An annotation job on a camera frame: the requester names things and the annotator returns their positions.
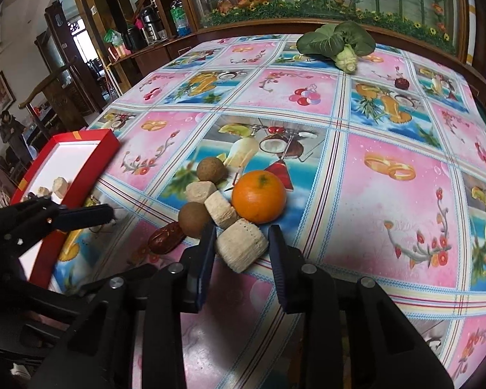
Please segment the green label plastic bottle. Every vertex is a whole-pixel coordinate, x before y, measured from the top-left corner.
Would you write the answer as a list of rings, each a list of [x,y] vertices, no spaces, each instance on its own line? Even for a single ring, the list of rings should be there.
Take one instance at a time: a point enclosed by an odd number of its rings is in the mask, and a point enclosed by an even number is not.
[[[178,36],[183,37],[190,34],[190,24],[183,8],[183,4],[180,0],[173,0],[171,3],[170,12]]]

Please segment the dark wooden chair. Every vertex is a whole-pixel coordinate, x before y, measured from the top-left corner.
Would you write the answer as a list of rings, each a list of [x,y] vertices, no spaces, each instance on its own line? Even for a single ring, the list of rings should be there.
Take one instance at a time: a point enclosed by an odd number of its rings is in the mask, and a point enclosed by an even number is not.
[[[51,72],[31,91],[20,104],[20,110],[27,109],[31,118],[46,135],[45,126],[34,111],[32,101],[38,94],[43,94],[67,131],[78,131],[87,127],[85,117],[95,110],[93,99],[88,95],[75,67],[77,57]]]

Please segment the red tray with white base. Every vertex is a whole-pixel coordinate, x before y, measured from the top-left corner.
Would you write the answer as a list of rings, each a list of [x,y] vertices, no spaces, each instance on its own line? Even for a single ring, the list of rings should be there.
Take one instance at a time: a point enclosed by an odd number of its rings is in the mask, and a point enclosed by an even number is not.
[[[69,208],[82,207],[119,148],[120,142],[110,129],[54,135],[29,167],[12,203],[21,202],[31,192],[48,195]],[[29,282],[49,286],[67,238],[68,232],[54,231],[37,245],[37,253],[22,256]]]

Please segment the colourful fruit print tablecloth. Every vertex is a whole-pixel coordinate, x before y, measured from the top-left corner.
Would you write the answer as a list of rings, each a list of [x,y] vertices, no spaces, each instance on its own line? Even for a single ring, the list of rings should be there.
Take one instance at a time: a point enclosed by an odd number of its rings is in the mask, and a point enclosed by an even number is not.
[[[293,35],[207,41],[145,75],[93,128],[121,143],[91,195],[116,219],[69,239],[52,289],[176,261],[146,242],[214,156],[225,195],[242,174],[277,174],[287,242],[335,277],[376,279],[456,387],[486,358],[486,121],[457,72],[382,45],[346,75],[299,53]]]

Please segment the beige round cake piece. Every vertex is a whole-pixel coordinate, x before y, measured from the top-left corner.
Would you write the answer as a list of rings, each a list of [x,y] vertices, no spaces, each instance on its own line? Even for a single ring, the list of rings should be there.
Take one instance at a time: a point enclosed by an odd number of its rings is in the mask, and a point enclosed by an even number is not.
[[[246,219],[238,219],[217,237],[217,254],[236,273],[242,273],[269,246],[260,228]]]

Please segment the dark red jujube date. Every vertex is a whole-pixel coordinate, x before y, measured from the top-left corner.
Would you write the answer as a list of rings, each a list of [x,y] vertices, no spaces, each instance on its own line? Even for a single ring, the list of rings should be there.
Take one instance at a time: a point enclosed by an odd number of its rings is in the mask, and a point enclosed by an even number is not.
[[[175,250],[186,235],[177,221],[157,229],[148,239],[148,249],[156,255],[166,255]]]

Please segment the orange mandarin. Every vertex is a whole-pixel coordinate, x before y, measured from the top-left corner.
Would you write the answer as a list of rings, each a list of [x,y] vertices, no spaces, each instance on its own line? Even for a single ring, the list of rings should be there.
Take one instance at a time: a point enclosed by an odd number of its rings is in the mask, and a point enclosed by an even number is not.
[[[232,189],[231,203],[236,213],[257,225],[278,219],[286,202],[282,181],[269,171],[245,173]]]

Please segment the green leafy vegetable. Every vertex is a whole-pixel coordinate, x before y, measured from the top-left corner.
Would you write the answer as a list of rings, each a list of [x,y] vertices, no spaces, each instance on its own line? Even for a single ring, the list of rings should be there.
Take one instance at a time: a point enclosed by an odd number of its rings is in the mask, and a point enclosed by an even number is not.
[[[358,59],[372,54],[376,41],[358,23],[348,20],[303,34],[296,41],[296,49],[305,55],[331,59],[336,68],[354,74]]]

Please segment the small dark red date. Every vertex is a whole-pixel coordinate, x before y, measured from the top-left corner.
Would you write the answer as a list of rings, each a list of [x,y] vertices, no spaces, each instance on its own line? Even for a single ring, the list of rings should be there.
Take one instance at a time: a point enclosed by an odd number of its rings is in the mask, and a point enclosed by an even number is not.
[[[395,79],[394,85],[398,89],[407,90],[410,87],[410,82],[404,77],[398,77]]]

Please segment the black thermos flask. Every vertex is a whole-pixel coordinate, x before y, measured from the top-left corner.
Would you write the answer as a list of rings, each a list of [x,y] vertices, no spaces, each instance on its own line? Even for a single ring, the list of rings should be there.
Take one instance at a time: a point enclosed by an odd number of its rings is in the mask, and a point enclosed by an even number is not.
[[[157,42],[159,38],[158,18],[152,6],[144,7],[140,12],[144,30],[150,43]]]

